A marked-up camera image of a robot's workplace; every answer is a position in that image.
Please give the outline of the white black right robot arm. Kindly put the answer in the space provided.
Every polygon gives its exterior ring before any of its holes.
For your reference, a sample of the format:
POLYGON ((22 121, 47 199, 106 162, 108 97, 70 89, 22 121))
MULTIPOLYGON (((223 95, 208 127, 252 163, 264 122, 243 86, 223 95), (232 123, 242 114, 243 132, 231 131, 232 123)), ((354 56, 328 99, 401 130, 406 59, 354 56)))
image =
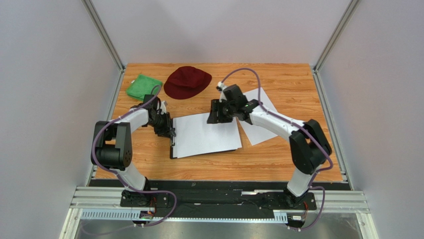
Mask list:
POLYGON ((260 100, 248 100, 238 85, 218 83, 219 99, 211 101, 208 124, 230 123, 238 119, 266 129, 285 139, 291 150, 295 171, 283 190, 281 199, 289 208, 300 205, 312 186, 316 175, 330 162, 331 146, 320 124, 311 119, 289 118, 266 107, 260 100))

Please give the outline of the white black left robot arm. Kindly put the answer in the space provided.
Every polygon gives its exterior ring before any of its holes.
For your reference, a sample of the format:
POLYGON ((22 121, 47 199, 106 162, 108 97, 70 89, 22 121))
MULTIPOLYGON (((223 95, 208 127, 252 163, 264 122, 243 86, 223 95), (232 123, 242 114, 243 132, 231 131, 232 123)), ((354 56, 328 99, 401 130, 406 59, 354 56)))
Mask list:
POLYGON ((153 194, 148 179, 132 163, 131 135, 146 126, 153 127, 158 137, 176 136, 166 101, 155 95, 145 95, 141 104, 117 119, 97 122, 91 152, 93 165, 111 172, 123 183, 122 201, 142 207, 153 202, 153 194))

